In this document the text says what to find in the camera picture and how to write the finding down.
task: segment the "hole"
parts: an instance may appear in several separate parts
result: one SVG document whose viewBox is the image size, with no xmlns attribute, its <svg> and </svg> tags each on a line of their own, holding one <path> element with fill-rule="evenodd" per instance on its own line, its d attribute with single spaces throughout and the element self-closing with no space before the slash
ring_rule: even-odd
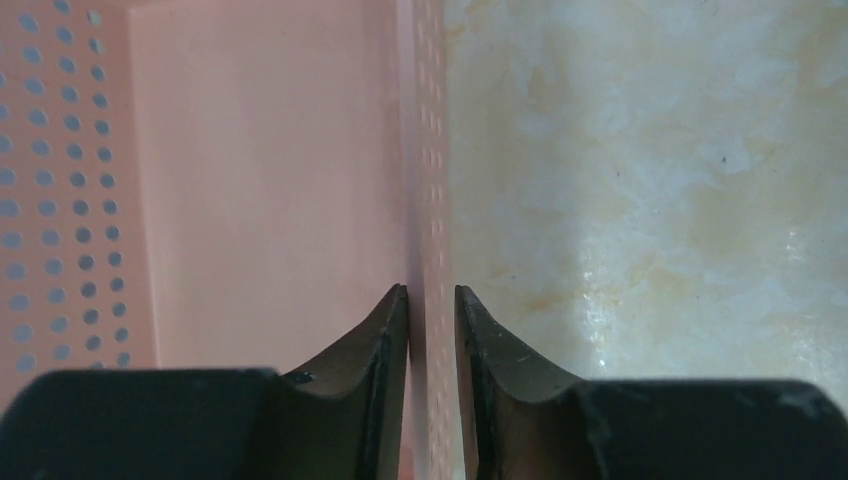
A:
<svg viewBox="0 0 848 480">
<path fill-rule="evenodd" d="M 74 172 L 71 174 L 71 185 L 82 188 L 85 186 L 85 175 L 80 172 Z"/>
<path fill-rule="evenodd" d="M 6 278 L 19 282 L 26 277 L 26 266 L 23 263 L 13 263 L 6 267 Z"/>
<path fill-rule="evenodd" d="M 16 325 L 15 330 L 12 332 L 12 338 L 17 343 L 26 343 L 32 340 L 33 335 L 35 335 L 35 331 L 33 331 L 31 326 L 26 324 Z"/>
<path fill-rule="evenodd" d="M 91 97 L 91 101 L 94 102 L 94 105 L 97 108 L 106 108 L 109 106 L 109 100 L 106 99 L 106 95 L 102 93 L 95 93 L 94 96 Z"/>
<path fill-rule="evenodd" d="M 112 240 L 113 242 L 117 241 L 119 238 L 121 238 L 121 231 L 118 229 L 118 227 L 114 225 L 106 227 L 106 238 Z"/>
<path fill-rule="evenodd" d="M 103 42 L 96 38 L 90 38 L 88 40 L 88 48 L 90 48 L 92 52 L 100 55 L 103 53 Z"/>
<path fill-rule="evenodd" d="M 38 213 L 45 217 L 56 215 L 56 202 L 53 200 L 42 200 L 38 202 Z"/>
<path fill-rule="evenodd" d="M 47 229 L 41 232 L 41 243 L 48 247 L 56 247 L 59 245 L 59 232 L 56 230 Z"/>
<path fill-rule="evenodd" d="M 112 150 L 109 147 L 100 147 L 97 149 L 97 158 L 103 162 L 112 161 Z"/>
<path fill-rule="evenodd" d="M 74 234 L 74 237 L 76 237 L 79 243 L 88 243 L 91 241 L 91 230 L 85 227 L 80 227 L 77 229 L 77 232 L 76 234 Z"/>
<path fill-rule="evenodd" d="M 80 123 L 79 118 L 77 118 L 76 115 L 65 115 L 64 123 L 65 128 L 72 132 L 78 132 L 82 127 L 82 124 Z"/>
<path fill-rule="evenodd" d="M 56 360 L 67 360 L 71 356 L 70 345 L 59 345 L 53 350 L 53 358 Z"/>
<path fill-rule="evenodd" d="M 20 214 L 21 207 L 20 205 L 18 205 L 18 202 L 12 200 L 11 198 L 0 200 L 0 216 L 15 218 Z"/>
<path fill-rule="evenodd" d="M 103 188 L 112 188 L 115 186 L 115 177 L 109 175 L 108 173 L 104 173 L 100 177 L 100 185 L 103 185 Z"/>
<path fill-rule="evenodd" d="M 11 187 L 17 180 L 18 176 L 15 175 L 14 170 L 6 167 L 0 168 L 0 186 Z"/>
<path fill-rule="evenodd" d="M 19 293 L 17 295 L 12 295 L 12 298 L 9 299 L 9 310 L 13 312 L 23 312 L 27 308 L 29 308 L 29 295 L 24 295 Z"/>
<path fill-rule="evenodd" d="M 6 232 L 0 236 L 0 245 L 10 249 L 17 250 L 24 244 L 24 237 L 19 232 Z"/>
<path fill-rule="evenodd" d="M 79 100 L 79 94 L 77 93 L 77 89 L 74 87 L 62 87 L 62 98 L 67 102 L 76 103 Z"/>
<path fill-rule="evenodd" d="M 118 366 L 121 368 L 127 368 L 130 366 L 130 354 L 124 352 L 118 355 Z"/>
<path fill-rule="evenodd" d="M 92 336 L 88 337 L 88 339 L 85 341 L 85 348 L 89 352 L 93 352 L 93 351 L 97 350 L 98 348 L 100 348 L 101 343 L 103 343 L 103 341 L 100 339 L 99 336 L 92 335 Z"/>
<path fill-rule="evenodd" d="M 54 0 L 53 6 L 56 7 L 56 10 L 59 10 L 59 13 L 64 13 L 65 15 L 71 13 L 71 6 L 68 5 L 67 0 Z"/>
<path fill-rule="evenodd" d="M 94 122 L 94 130 L 100 135 L 106 136 L 112 131 L 112 127 L 109 126 L 109 122 L 106 120 L 98 120 Z"/>
<path fill-rule="evenodd" d="M 100 320 L 100 312 L 97 309 L 92 308 L 82 314 L 82 321 L 86 325 L 94 325 L 98 320 Z"/>
<path fill-rule="evenodd" d="M 37 78 L 28 78 L 24 82 L 27 92 L 33 95 L 44 95 L 44 83 Z"/>
<path fill-rule="evenodd" d="M 40 108 L 36 108 L 29 112 L 29 121 L 36 127 L 43 127 L 47 125 L 47 114 L 44 113 L 44 110 Z"/>
<path fill-rule="evenodd" d="M 32 153 L 38 155 L 39 157 L 46 157 L 50 155 L 50 144 L 45 140 L 36 140 L 32 142 Z"/>
<path fill-rule="evenodd" d="M 118 302 L 115 305 L 112 305 L 112 315 L 115 317 L 123 317 L 127 314 L 127 304 L 124 302 Z"/>
<path fill-rule="evenodd" d="M 55 183 L 49 170 L 39 170 L 35 174 L 35 183 L 41 187 L 52 187 Z"/>
<path fill-rule="evenodd" d="M 94 257 L 91 255 L 80 255 L 77 265 L 80 267 L 80 270 L 87 272 L 94 268 Z"/>
<path fill-rule="evenodd" d="M 9 153 L 12 151 L 12 140 L 0 133 L 0 153 Z"/>
<path fill-rule="evenodd" d="M 82 147 L 77 145 L 76 143 L 72 143 L 68 145 L 68 148 L 65 149 L 68 156 L 73 160 L 80 160 L 82 158 Z"/>
<path fill-rule="evenodd" d="M 118 213 L 118 204 L 114 200 L 106 200 L 103 202 L 103 212 L 106 215 L 115 215 Z"/>
<path fill-rule="evenodd" d="M 62 287 L 51 288 L 47 292 L 47 301 L 53 305 L 61 305 L 65 303 L 65 289 Z"/>
<path fill-rule="evenodd" d="M 59 59 L 59 68 L 61 68 L 65 73 L 76 73 L 77 71 L 77 65 L 68 57 L 62 57 Z"/>
<path fill-rule="evenodd" d="M 15 364 L 15 370 L 17 370 L 18 373 L 28 373 L 33 371 L 34 369 L 35 357 L 30 354 L 22 356 L 18 359 L 18 363 Z"/>
<path fill-rule="evenodd" d="M 121 266 L 121 262 L 123 262 L 124 257 L 121 255 L 120 252 L 112 252 L 109 254 L 108 260 L 109 265 L 113 267 L 119 267 Z"/>
<path fill-rule="evenodd" d="M 102 67 L 93 66 L 91 67 L 91 77 L 94 78 L 98 82 L 106 81 L 106 72 Z"/>
<path fill-rule="evenodd" d="M 97 285 L 93 282 L 85 282 L 80 287 L 80 293 L 85 298 L 94 298 L 97 295 Z"/>
<path fill-rule="evenodd" d="M 44 273 L 47 275 L 59 275 L 62 273 L 62 261 L 58 258 L 50 258 L 44 262 Z"/>
<path fill-rule="evenodd" d="M 36 47 L 24 47 L 21 50 L 21 53 L 24 56 L 24 60 L 29 63 L 41 63 L 41 51 Z"/>
<path fill-rule="evenodd" d="M 103 23 L 103 19 L 100 17 L 100 14 L 97 13 L 96 10 L 88 11 L 88 23 L 99 27 L 101 23 Z"/>
<path fill-rule="evenodd" d="M 21 24 L 21 28 L 23 28 L 29 33 L 38 32 L 38 22 L 35 21 L 35 17 L 28 13 L 25 13 L 18 17 L 18 23 Z"/>
<path fill-rule="evenodd" d="M 65 45 L 74 43 L 74 34 L 68 30 L 68 27 L 59 27 L 56 29 L 56 38 Z"/>
<path fill-rule="evenodd" d="M 112 289 L 113 292 L 120 292 L 124 289 L 124 279 L 123 278 L 113 278 L 111 282 L 109 282 L 109 288 Z"/>
<path fill-rule="evenodd" d="M 88 214 L 88 204 L 85 203 L 85 200 L 77 200 L 71 208 L 74 210 L 74 213 L 81 217 Z"/>
<path fill-rule="evenodd" d="M 126 328 L 119 328 L 115 330 L 115 341 L 118 343 L 124 343 L 127 341 L 127 338 L 130 336 L 130 331 Z"/>
<path fill-rule="evenodd" d="M 68 317 L 62 315 L 50 321 L 50 331 L 53 333 L 65 333 L 68 329 Z"/>
</svg>

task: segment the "marble countertop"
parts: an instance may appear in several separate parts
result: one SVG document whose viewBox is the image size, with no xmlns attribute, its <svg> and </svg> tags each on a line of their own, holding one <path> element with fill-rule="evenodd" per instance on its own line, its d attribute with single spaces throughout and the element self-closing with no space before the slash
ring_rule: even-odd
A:
<svg viewBox="0 0 848 480">
<path fill-rule="evenodd" d="M 848 406 L 848 2 L 447 2 L 457 282 L 584 376 Z"/>
</svg>

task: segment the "perforated basket wall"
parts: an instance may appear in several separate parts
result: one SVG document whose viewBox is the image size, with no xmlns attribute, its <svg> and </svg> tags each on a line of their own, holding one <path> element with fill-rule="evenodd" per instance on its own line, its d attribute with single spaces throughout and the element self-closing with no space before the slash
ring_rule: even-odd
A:
<svg viewBox="0 0 848 480">
<path fill-rule="evenodd" d="M 456 415 L 442 5 L 0 2 L 0 405 L 54 368 L 292 368 L 410 286 Z"/>
</svg>

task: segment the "black plastic jaw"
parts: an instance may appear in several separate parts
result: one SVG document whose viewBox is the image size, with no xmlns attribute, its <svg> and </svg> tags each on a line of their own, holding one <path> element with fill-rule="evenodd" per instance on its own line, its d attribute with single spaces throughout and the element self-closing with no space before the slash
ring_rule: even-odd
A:
<svg viewBox="0 0 848 480">
<path fill-rule="evenodd" d="M 848 425 L 792 380 L 580 380 L 456 290 L 469 479 L 846 479 Z"/>
<path fill-rule="evenodd" d="M 0 423 L 0 478 L 397 478 L 408 299 L 283 376 L 269 369 L 59 371 Z"/>
</svg>

